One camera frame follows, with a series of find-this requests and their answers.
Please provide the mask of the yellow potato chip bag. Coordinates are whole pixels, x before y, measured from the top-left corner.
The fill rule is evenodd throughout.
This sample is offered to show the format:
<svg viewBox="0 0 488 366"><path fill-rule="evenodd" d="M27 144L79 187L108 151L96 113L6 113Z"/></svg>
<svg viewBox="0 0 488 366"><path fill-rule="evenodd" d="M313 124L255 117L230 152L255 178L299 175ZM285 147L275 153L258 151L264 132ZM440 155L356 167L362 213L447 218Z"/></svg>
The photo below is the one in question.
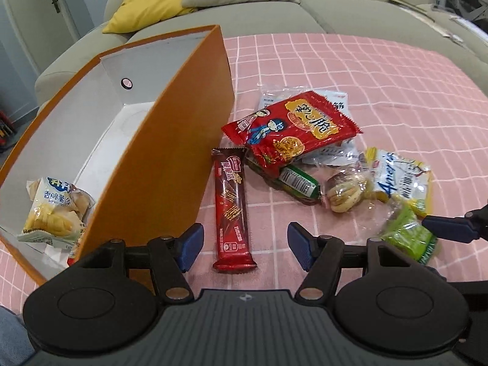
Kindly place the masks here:
<svg viewBox="0 0 488 366"><path fill-rule="evenodd" d="M32 204L17 239L71 250L84 234L93 198L72 183L50 177L28 181L27 192Z"/></svg>

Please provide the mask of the white door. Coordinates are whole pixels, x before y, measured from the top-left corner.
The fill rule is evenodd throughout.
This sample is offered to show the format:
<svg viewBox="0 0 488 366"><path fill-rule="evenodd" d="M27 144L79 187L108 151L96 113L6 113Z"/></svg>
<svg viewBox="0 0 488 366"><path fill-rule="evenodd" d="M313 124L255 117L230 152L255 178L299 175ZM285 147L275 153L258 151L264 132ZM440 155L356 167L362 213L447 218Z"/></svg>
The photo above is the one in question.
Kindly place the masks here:
<svg viewBox="0 0 488 366"><path fill-rule="evenodd" d="M2 0L13 30L37 73L79 39L64 0Z"/></svg>

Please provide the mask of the magazine on sofa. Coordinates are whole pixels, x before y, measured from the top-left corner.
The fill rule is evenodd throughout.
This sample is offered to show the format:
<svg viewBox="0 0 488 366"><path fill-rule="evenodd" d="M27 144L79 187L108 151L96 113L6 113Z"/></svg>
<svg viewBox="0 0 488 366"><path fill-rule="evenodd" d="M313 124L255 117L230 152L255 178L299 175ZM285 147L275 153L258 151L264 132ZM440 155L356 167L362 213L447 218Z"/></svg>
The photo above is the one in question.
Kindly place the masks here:
<svg viewBox="0 0 488 366"><path fill-rule="evenodd" d="M435 22L435 20L431 16L429 16L427 12L422 8L418 8L415 5L406 2L404 0L387 0L387 2L392 5L395 5L396 7L400 8L404 12L408 13L410 16L413 16L417 20L423 22L442 37L450 39L452 42L459 45L464 44L464 40L460 36L457 36L456 34L450 32L444 27L438 25L438 23Z"/></svg>

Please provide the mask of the yellow white candy bag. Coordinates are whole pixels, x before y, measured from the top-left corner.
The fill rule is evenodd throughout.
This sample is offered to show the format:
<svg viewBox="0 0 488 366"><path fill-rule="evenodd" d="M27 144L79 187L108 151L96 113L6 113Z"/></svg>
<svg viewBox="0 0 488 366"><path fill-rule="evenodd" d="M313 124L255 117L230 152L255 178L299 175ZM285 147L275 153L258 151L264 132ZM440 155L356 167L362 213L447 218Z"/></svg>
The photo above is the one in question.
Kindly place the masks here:
<svg viewBox="0 0 488 366"><path fill-rule="evenodd" d="M371 195L384 203L390 199L408 204L418 217L431 211L432 170L425 163L375 147L368 147Z"/></svg>

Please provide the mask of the dark red chocolate bar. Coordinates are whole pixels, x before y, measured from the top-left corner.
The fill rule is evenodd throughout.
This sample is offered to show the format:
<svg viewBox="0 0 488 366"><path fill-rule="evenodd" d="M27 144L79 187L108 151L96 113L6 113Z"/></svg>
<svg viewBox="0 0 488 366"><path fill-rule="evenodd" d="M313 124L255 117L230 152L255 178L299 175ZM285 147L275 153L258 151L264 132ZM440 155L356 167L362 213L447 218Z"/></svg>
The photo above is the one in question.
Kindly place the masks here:
<svg viewBox="0 0 488 366"><path fill-rule="evenodd" d="M217 260L213 268L220 273L240 274L257 267L247 224L245 155L243 148L212 151L217 235Z"/></svg>

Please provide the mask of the green pea snack bag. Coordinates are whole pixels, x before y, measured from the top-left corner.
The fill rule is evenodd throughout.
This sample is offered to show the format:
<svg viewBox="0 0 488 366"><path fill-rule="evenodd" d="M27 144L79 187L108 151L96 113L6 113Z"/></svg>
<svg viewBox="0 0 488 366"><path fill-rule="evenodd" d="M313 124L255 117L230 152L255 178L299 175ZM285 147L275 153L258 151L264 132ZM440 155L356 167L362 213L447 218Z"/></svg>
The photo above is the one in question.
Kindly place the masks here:
<svg viewBox="0 0 488 366"><path fill-rule="evenodd" d="M438 238L422 226L405 203L389 203L388 218L378 237L423 265L431 260L438 244Z"/></svg>

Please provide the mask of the beige sofa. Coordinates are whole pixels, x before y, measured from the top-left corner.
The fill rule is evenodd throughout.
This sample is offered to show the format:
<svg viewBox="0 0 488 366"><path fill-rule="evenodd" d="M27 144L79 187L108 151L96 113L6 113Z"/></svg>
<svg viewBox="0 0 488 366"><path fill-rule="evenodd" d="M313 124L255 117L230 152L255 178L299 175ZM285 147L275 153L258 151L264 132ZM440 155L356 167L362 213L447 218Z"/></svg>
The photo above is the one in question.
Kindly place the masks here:
<svg viewBox="0 0 488 366"><path fill-rule="evenodd" d="M94 7L97 0L85 0ZM463 45L444 38L387 0L299 0L246 2L213 8L158 22L126 34L103 34L122 0L107 0L100 24L74 43L38 77L38 103L48 102L97 54L128 42L191 27L218 25L225 37L278 33L328 33L365 36L432 50L449 58L480 88L487 87L487 45L461 22L435 9L434 0L404 0L422 8L441 27L460 36Z"/></svg>

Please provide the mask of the orange cardboard box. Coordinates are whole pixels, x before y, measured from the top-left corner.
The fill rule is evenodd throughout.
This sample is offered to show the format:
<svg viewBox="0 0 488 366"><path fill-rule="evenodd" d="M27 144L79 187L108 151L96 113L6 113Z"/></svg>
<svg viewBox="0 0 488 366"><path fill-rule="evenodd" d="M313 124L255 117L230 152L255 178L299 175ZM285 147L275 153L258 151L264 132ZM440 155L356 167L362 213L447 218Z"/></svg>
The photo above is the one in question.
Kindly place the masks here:
<svg viewBox="0 0 488 366"><path fill-rule="evenodd" d="M234 105L219 26L179 30L105 51L45 105L1 169L1 241L37 284L61 266L20 241L27 182L57 178L95 200L79 246L143 246L193 225L212 150Z"/></svg>

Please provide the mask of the red noodle snack bag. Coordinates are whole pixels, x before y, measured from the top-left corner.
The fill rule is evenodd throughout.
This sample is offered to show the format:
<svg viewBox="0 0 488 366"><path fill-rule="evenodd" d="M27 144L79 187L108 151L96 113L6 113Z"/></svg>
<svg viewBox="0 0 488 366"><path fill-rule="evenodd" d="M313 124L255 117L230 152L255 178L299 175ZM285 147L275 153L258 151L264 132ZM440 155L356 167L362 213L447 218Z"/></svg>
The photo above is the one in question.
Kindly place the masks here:
<svg viewBox="0 0 488 366"><path fill-rule="evenodd" d="M347 115L314 91L273 103L222 127L235 145L246 147L272 177L295 160L361 133Z"/></svg>

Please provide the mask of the green snack bar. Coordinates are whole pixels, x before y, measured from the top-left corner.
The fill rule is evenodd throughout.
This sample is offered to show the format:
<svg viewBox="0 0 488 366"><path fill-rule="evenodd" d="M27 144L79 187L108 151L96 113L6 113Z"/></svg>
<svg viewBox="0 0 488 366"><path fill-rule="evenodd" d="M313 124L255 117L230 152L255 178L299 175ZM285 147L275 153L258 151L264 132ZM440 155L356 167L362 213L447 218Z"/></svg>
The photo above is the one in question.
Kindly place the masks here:
<svg viewBox="0 0 488 366"><path fill-rule="evenodd" d="M286 192L305 205L321 203L319 182L302 169L289 164L280 169L280 175L275 178L264 171L250 152L246 153L245 162L251 170L259 174L272 188Z"/></svg>

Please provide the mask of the clear pastry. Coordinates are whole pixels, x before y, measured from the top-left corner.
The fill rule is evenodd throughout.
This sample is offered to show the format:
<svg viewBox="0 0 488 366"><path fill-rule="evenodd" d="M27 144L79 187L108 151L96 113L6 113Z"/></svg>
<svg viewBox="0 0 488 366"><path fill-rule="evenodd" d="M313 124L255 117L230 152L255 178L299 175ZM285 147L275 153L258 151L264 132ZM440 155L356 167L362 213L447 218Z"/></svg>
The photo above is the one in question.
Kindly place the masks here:
<svg viewBox="0 0 488 366"><path fill-rule="evenodd" d="M325 208L336 214L350 212L363 201L373 202L372 170L361 163L336 169L321 184L321 199Z"/></svg>

